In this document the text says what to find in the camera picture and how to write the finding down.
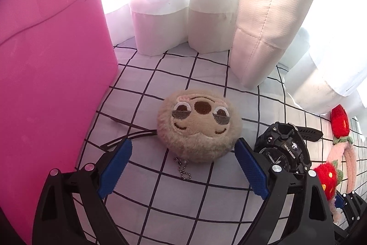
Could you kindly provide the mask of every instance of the watch face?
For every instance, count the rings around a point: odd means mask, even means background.
[[[264,155],[271,164],[277,164],[289,172],[289,162],[287,156],[282,151],[276,148],[263,148],[259,153]]]

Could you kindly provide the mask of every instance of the pink box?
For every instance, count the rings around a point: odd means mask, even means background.
[[[73,171],[116,71],[100,0],[0,0],[0,206],[26,243],[49,171]]]

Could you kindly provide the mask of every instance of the white curtain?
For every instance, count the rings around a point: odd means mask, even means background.
[[[260,84],[280,62],[286,92],[313,113],[342,103],[367,134],[367,0],[102,0],[114,45],[135,36],[158,55],[188,41],[199,53],[231,50],[240,82]]]

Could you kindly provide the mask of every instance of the beige fur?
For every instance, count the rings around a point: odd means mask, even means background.
[[[188,117],[173,117],[172,112],[179,102],[189,104]],[[198,113],[197,102],[209,103],[210,112]],[[222,114],[225,111],[221,107],[229,113],[228,124],[219,124],[214,118],[216,108]],[[158,136],[167,148],[179,158],[194,162],[213,161],[225,155],[234,147],[242,130],[241,118],[231,103],[211,91],[201,90],[178,91],[167,97],[159,109],[157,123]]]

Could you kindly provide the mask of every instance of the plush face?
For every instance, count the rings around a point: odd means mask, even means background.
[[[161,140],[178,157],[196,162],[212,161],[229,152],[241,129],[233,106],[210,91],[174,93],[158,113]]]

